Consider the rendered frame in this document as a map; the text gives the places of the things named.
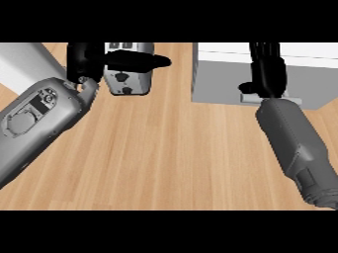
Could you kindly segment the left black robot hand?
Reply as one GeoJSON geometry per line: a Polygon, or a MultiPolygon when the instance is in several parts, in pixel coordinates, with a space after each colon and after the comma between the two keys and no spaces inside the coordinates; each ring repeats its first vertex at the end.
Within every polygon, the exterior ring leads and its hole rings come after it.
{"type": "Polygon", "coordinates": [[[170,58],[158,54],[124,49],[106,52],[102,42],[71,42],[67,45],[67,80],[72,83],[77,83],[81,77],[99,82],[104,68],[148,73],[170,65],[170,58]]]}

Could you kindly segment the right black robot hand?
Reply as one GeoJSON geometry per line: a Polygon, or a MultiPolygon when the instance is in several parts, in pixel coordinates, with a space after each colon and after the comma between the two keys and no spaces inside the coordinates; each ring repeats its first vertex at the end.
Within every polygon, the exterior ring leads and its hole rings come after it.
{"type": "Polygon", "coordinates": [[[251,42],[253,81],[240,85],[244,94],[257,94],[260,98],[279,98],[287,87],[285,62],[278,42],[251,42]]]}

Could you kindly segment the grey drawer cabinet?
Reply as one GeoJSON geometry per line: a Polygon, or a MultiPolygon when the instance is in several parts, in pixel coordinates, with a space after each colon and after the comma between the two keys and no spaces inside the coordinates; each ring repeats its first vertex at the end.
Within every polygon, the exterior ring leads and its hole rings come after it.
{"type": "MultiPolygon", "coordinates": [[[[318,110],[338,97],[338,42],[282,42],[287,70],[285,96],[318,110]]],[[[247,42],[192,44],[192,101],[256,106],[242,101],[238,86],[251,81],[251,52],[247,42]]]]}

